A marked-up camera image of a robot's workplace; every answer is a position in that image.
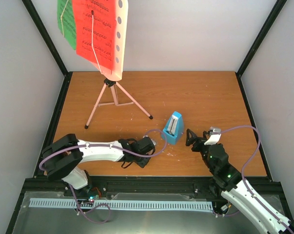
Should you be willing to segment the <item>blue metronome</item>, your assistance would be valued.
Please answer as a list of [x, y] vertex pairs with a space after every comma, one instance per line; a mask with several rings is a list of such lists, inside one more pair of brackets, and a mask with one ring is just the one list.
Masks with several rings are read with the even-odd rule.
[[161, 137], [169, 144], [176, 145], [184, 132], [184, 122], [181, 113], [173, 112], [166, 123]]

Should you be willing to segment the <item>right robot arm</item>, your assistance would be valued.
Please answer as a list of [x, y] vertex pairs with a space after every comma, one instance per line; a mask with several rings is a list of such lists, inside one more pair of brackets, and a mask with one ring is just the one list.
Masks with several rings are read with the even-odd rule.
[[261, 234], [294, 234], [294, 220], [290, 220], [268, 203], [230, 162], [223, 144], [221, 130], [210, 128], [197, 136], [186, 131], [186, 146], [199, 152], [213, 176], [210, 188], [233, 204]]

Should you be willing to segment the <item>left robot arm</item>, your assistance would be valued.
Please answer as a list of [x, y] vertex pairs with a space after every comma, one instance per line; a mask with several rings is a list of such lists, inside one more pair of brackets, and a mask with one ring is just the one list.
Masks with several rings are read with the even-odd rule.
[[42, 151], [39, 168], [50, 181], [62, 180], [80, 196], [98, 195], [89, 173], [79, 164], [93, 161], [111, 161], [126, 169], [132, 164], [144, 168], [155, 153], [155, 143], [148, 136], [140, 140], [119, 139], [112, 142], [88, 142], [78, 140], [75, 134], [67, 134]]

